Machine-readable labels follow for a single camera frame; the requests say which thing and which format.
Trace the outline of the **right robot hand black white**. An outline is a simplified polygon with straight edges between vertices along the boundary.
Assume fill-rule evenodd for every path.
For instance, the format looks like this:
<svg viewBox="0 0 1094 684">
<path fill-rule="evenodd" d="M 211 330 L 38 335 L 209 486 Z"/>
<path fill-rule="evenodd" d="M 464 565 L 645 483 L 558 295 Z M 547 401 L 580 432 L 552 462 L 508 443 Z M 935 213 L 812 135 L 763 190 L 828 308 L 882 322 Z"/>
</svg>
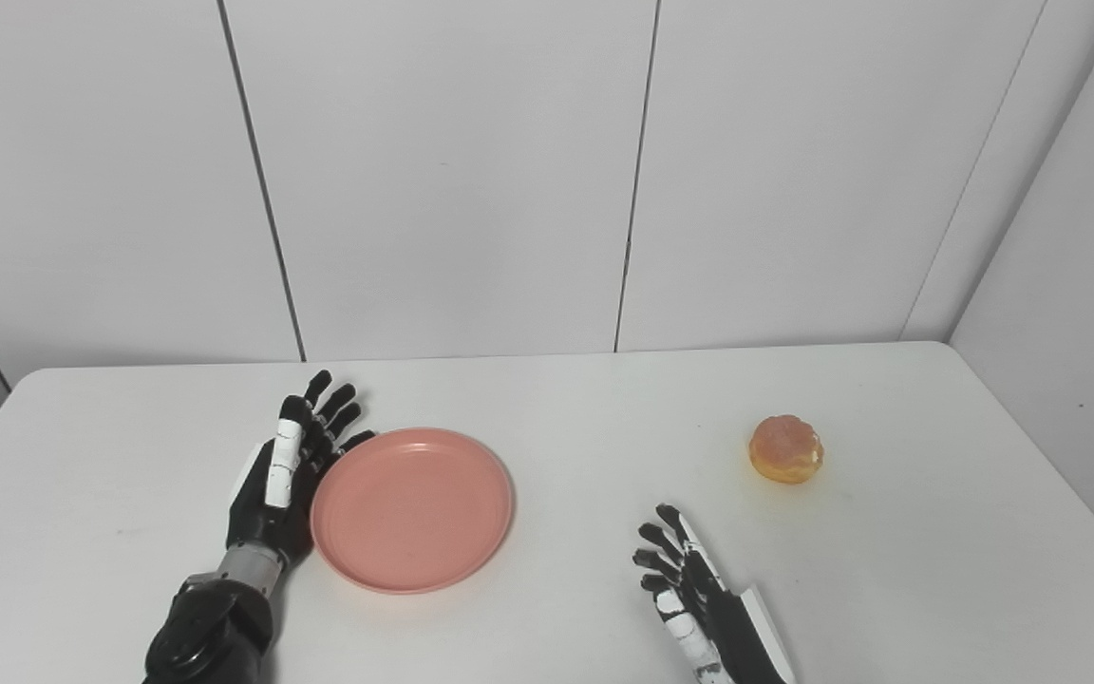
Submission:
<svg viewBox="0 0 1094 684">
<path fill-rule="evenodd" d="M 676 506 L 655 507 L 659 522 L 637 529 L 641 588 L 699 683 L 795 683 L 781 634 L 755 587 L 730 590 L 693 525 Z"/>
</svg>

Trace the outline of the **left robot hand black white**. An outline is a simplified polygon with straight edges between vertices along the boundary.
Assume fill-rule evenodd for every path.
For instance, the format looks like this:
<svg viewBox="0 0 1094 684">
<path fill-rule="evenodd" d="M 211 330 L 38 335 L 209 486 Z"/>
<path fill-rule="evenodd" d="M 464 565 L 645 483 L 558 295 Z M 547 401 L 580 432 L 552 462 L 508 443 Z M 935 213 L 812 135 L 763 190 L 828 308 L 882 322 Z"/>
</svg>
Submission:
<svg viewBox="0 0 1094 684">
<path fill-rule="evenodd" d="M 327 471 L 377 436 L 346 434 L 362 407 L 352 384 L 323 394 L 331 382 L 330 370 L 321 370 L 304 393 L 283 399 L 274 437 L 261 445 L 230 505 L 226 549 L 274 550 L 287 570 L 309 556 L 310 509 Z"/>
</svg>

